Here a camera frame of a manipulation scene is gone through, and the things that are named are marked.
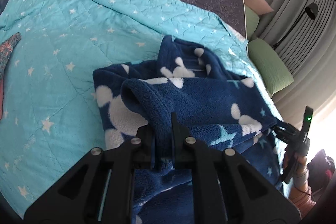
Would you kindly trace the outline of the person right hand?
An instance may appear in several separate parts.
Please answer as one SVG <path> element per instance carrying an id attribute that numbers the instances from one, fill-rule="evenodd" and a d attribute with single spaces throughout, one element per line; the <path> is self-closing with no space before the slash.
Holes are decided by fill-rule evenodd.
<path id="1" fill-rule="evenodd" d="M 302 156 L 299 153 L 295 153 L 293 156 L 297 162 L 297 166 L 294 169 L 294 174 L 290 179 L 288 188 L 290 191 L 297 190 L 299 192 L 307 192 L 307 189 L 309 188 L 307 182 L 309 177 L 309 171 L 307 169 L 307 157 Z"/>

